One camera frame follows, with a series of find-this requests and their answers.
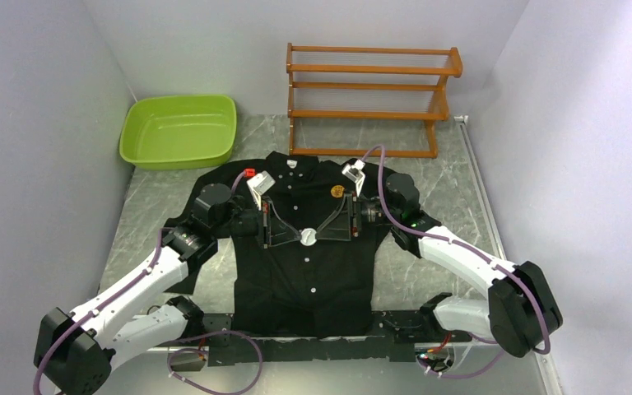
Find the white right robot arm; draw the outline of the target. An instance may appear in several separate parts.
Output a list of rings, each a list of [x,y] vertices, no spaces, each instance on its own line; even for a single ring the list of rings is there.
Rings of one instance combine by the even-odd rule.
[[[302,231],[301,242],[352,241],[366,225],[388,227],[401,249],[447,269],[483,297],[466,300],[440,293],[420,307],[414,330],[432,342],[450,332],[466,332],[515,357],[549,353],[550,335],[563,318],[543,271],[530,261],[512,263],[461,239],[424,212],[419,199],[410,175],[391,174],[379,179],[375,197],[345,194],[322,225]]]

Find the green plastic basin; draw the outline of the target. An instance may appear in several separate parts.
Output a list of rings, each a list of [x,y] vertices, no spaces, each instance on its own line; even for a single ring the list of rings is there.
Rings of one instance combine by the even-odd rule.
[[[144,170],[221,165],[235,145],[237,109],[227,95],[167,95],[139,100],[128,111],[118,153]]]

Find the black button shirt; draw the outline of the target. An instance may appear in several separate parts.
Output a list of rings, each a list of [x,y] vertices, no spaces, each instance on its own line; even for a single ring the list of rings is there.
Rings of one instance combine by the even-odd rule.
[[[268,190],[279,217],[295,230],[318,228],[340,205],[332,190],[350,188],[342,165],[272,152],[227,162],[200,176],[190,194],[230,184],[253,168],[275,180]],[[352,241],[295,241],[265,249],[254,237],[232,239],[237,268],[232,328],[259,335],[359,336],[371,323],[375,254],[390,225],[367,224]]]

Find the orange wooden shoe rack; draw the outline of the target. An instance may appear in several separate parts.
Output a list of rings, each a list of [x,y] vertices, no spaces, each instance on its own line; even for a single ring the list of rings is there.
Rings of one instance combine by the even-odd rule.
[[[364,119],[421,123],[426,148],[398,149],[398,158],[439,154],[435,126],[450,119],[448,82],[462,76],[459,49],[352,46],[286,46],[289,152],[310,156],[359,156],[359,148],[300,147],[300,119]]]

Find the aluminium table edge rail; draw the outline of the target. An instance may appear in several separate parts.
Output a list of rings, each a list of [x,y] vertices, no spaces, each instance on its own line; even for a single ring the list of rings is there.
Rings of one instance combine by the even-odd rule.
[[[506,258],[502,239],[500,237],[499,229],[495,222],[494,213],[490,206],[490,201],[486,192],[486,188],[481,177],[479,165],[476,160],[475,153],[472,148],[471,139],[467,130],[467,116],[455,116],[454,122],[461,133],[466,153],[469,157],[470,168],[473,172],[473,179],[476,183],[476,192],[481,202],[482,212],[486,217],[486,226],[489,231],[490,237],[493,240],[493,251],[501,258]],[[563,388],[560,384],[560,377],[555,367],[555,362],[552,355],[540,355],[537,353],[531,353],[532,358],[535,360],[539,375],[541,376],[541,383],[544,387],[546,394],[563,395]]]

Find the white round brooch back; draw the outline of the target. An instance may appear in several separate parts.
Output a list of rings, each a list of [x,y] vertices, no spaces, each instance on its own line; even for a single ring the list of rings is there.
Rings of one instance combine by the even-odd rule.
[[[317,242],[317,231],[314,228],[305,228],[300,232],[300,242],[304,246],[313,246]]]

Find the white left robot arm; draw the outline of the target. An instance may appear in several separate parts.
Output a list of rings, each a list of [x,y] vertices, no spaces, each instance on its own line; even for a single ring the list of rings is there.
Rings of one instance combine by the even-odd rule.
[[[41,320],[35,347],[32,392],[43,378],[61,394],[93,394],[111,373],[153,346],[184,346],[234,331],[206,329],[204,312],[189,298],[174,297],[152,314],[140,310],[158,295],[200,272],[218,251],[219,239],[255,236],[272,247],[279,221],[265,174],[247,182],[249,198],[225,184],[208,184],[189,199],[188,212],[159,230],[156,246],[137,267],[95,298],[65,312],[54,308]]]

